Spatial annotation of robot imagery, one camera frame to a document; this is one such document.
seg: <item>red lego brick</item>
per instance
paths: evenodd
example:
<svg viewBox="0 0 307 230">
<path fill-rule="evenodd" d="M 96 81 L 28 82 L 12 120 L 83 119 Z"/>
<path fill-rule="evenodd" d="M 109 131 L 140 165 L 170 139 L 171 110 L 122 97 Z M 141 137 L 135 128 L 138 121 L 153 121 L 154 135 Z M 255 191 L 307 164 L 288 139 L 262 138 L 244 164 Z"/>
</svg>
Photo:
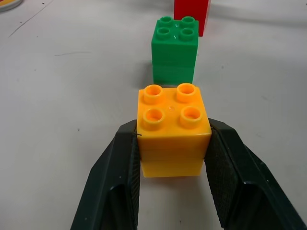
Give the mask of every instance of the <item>red lego brick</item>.
<svg viewBox="0 0 307 230">
<path fill-rule="evenodd" d="M 175 0 L 174 19 L 181 20 L 191 16 L 199 22 L 199 36 L 202 37 L 205 29 L 210 0 Z"/>
</svg>

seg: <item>toy block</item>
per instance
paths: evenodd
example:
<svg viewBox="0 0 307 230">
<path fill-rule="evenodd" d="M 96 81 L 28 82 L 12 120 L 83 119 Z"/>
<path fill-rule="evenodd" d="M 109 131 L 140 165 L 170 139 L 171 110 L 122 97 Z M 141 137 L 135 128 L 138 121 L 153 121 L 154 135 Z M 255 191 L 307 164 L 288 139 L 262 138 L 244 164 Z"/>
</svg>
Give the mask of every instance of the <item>toy block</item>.
<svg viewBox="0 0 307 230">
<path fill-rule="evenodd" d="M 144 177 L 199 176 L 204 159 L 142 161 Z"/>
<path fill-rule="evenodd" d="M 192 17 L 181 21 L 162 17 L 152 39 L 153 65 L 195 67 L 198 48 L 198 22 Z"/>
<path fill-rule="evenodd" d="M 183 83 L 140 90 L 137 134 L 141 161 L 203 160 L 211 127 L 199 88 Z"/>
<path fill-rule="evenodd" d="M 193 75 L 193 67 L 153 65 L 153 83 L 157 85 L 180 85 L 182 83 L 192 83 Z"/>
<path fill-rule="evenodd" d="M 209 12 L 210 0 L 175 0 L 174 19 L 181 20 L 186 16 L 191 16 L 199 22 L 199 36 L 203 36 L 207 16 Z"/>
</svg>

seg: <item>lego stud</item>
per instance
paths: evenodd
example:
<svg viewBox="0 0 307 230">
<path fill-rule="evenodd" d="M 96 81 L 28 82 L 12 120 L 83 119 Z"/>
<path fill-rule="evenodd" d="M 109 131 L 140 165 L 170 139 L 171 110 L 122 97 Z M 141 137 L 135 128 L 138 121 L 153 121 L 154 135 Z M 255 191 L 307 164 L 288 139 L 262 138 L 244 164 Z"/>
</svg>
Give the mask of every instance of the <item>lego stud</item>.
<svg viewBox="0 0 307 230">
<path fill-rule="evenodd" d="M 158 130 L 162 127 L 165 114 L 161 109 L 153 108 L 144 112 L 143 124 L 150 131 Z"/>
<path fill-rule="evenodd" d="M 180 22 L 182 28 L 187 28 L 187 27 L 193 28 L 194 24 L 195 24 L 195 19 L 190 16 L 184 17 L 183 19 L 181 19 Z"/>
<path fill-rule="evenodd" d="M 160 40 L 166 40 L 171 36 L 171 33 L 168 28 L 161 27 L 157 30 L 157 38 Z"/>
<path fill-rule="evenodd" d="M 169 16 L 162 17 L 159 20 L 159 26 L 162 26 L 162 27 L 171 27 L 173 23 L 174 23 L 174 20 Z"/>
<path fill-rule="evenodd" d="M 177 87 L 177 100 L 181 102 L 193 102 L 196 97 L 196 87 L 190 83 L 183 83 Z"/>
<path fill-rule="evenodd" d="M 196 128 L 202 119 L 201 111 L 193 106 L 187 106 L 180 112 L 180 123 L 185 128 Z"/>
<path fill-rule="evenodd" d="M 194 37 L 194 30 L 190 28 L 185 28 L 180 30 L 179 38 L 182 41 L 190 41 Z"/>
<path fill-rule="evenodd" d="M 158 104 L 163 100 L 163 89 L 159 85 L 149 85 L 144 89 L 144 100 L 147 104 Z"/>
</svg>

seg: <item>stacked yellow blocks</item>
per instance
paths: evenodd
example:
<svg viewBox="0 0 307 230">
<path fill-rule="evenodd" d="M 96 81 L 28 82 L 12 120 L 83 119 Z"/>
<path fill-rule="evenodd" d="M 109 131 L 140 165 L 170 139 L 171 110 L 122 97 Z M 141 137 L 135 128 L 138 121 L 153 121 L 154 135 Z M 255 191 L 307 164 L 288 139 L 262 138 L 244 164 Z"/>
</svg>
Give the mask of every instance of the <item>stacked yellow blocks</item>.
<svg viewBox="0 0 307 230">
<path fill-rule="evenodd" d="M 200 175 L 211 128 L 199 88 L 140 90 L 137 134 L 144 177 Z"/>
</svg>

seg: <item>stacked green blocks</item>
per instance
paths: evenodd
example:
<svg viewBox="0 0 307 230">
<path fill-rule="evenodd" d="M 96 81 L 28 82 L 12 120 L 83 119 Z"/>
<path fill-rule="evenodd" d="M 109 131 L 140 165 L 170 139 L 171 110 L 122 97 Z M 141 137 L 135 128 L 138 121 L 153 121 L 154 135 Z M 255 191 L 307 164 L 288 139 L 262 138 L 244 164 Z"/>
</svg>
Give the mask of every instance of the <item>stacked green blocks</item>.
<svg viewBox="0 0 307 230">
<path fill-rule="evenodd" d="M 198 21 L 158 20 L 152 39 L 154 84 L 192 83 L 198 48 Z"/>
</svg>

